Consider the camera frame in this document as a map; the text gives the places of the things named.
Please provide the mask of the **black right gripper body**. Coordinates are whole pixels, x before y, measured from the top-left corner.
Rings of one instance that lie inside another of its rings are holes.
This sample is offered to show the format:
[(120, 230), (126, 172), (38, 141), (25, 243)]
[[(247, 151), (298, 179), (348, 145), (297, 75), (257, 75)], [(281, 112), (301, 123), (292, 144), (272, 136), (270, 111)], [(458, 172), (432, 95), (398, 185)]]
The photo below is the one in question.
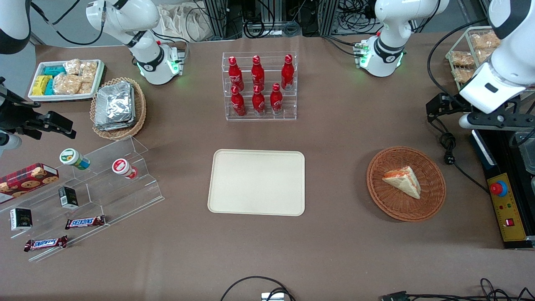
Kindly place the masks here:
[(34, 116), (34, 109), (41, 105), (27, 102), (22, 97), (5, 87), (5, 78), (0, 79), (0, 127), (5, 132), (15, 134), (16, 127), (23, 127)]

